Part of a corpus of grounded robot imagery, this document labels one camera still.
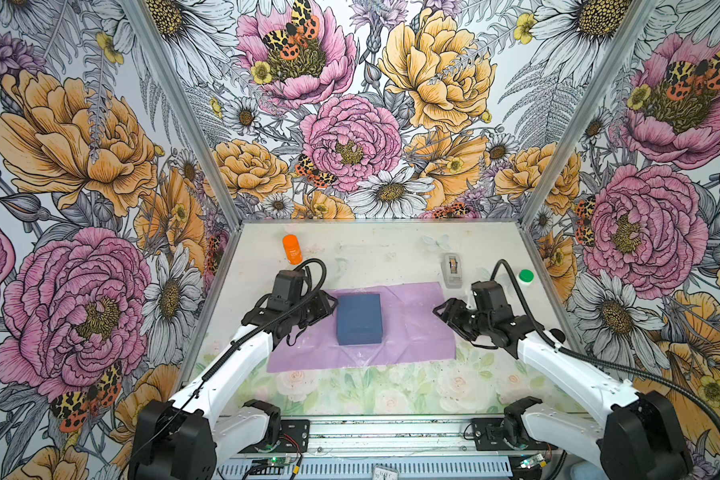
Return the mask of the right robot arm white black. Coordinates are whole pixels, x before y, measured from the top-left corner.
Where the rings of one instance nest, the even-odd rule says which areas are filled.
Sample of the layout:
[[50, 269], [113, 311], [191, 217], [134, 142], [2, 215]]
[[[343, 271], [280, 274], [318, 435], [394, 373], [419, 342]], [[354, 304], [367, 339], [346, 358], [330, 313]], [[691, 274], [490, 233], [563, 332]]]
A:
[[677, 415], [658, 392], [641, 393], [589, 361], [563, 351], [533, 318], [513, 314], [510, 306], [471, 310], [451, 298], [434, 315], [470, 343], [489, 337], [501, 349], [537, 370], [581, 405], [588, 416], [563, 414], [533, 396], [504, 410], [499, 432], [510, 448], [549, 444], [600, 468], [609, 479], [685, 479], [692, 456]]

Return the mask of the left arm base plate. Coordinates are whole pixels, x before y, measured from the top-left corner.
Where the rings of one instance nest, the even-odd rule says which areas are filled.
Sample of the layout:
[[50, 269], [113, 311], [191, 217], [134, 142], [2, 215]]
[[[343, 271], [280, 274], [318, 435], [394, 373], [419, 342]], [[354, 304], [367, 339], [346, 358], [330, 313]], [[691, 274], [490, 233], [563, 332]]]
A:
[[309, 420], [285, 419], [274, 437], [265, 436], [257, 444], [240, 451], [241, 454], [306, 453], [309, 446], [311, 422]]

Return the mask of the dark blue gift box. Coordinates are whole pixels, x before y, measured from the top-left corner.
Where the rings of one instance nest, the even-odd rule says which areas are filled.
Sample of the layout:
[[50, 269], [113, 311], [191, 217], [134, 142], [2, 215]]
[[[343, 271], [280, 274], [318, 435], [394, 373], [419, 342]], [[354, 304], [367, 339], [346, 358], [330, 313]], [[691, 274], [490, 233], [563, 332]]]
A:
[[341, 346], [376, 345], [383, 339], [379, 294], [350, 294], [338, 298], [336, 337]]

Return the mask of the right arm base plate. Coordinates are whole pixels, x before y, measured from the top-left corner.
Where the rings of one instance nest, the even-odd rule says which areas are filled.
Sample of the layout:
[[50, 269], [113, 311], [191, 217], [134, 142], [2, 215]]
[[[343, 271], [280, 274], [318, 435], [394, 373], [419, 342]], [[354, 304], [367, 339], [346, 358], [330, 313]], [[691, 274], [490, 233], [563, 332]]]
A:
[[544, 451], [554, 450], [546, 442], [512, 433], [504, 425], [504, 417], [473, 418], [463, 432], [465, 440], [472, 441], [477, 451]]

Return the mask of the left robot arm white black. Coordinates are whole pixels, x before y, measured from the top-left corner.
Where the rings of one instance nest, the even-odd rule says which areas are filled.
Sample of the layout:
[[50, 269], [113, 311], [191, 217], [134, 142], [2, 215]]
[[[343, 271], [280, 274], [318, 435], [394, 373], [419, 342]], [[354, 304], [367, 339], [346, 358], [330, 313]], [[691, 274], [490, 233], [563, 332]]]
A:
[[150, 401], [139, 413], [127, 479], [211, 479], [219, 462], [264, 440], [274, 442], [277, 409], [255, 402], [222, 412], [254, 367], [291, 329], [303, 331], [330, 316], [338, 300], [323, 290], [304, 295], [284, 311], [257, 303], [230, 344], [200, 376], [167, 401]]

